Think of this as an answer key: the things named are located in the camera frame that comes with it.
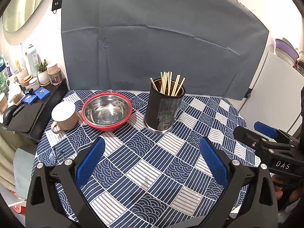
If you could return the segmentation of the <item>person's right hand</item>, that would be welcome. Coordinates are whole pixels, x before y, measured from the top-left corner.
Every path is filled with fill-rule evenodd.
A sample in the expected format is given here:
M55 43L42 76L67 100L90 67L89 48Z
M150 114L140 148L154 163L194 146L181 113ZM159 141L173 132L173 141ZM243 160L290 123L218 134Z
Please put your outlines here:
M272 175L272 180L273 183L278 184L285 184L287 182L287 180L283 176L277 174ZM303 196L303 185L298 186L297 189L293 190L293 192L290 194L287 193L288 188L283 188L274 185L274 189L277 200L280 200L282 197L288 197L288 203L294 203Z

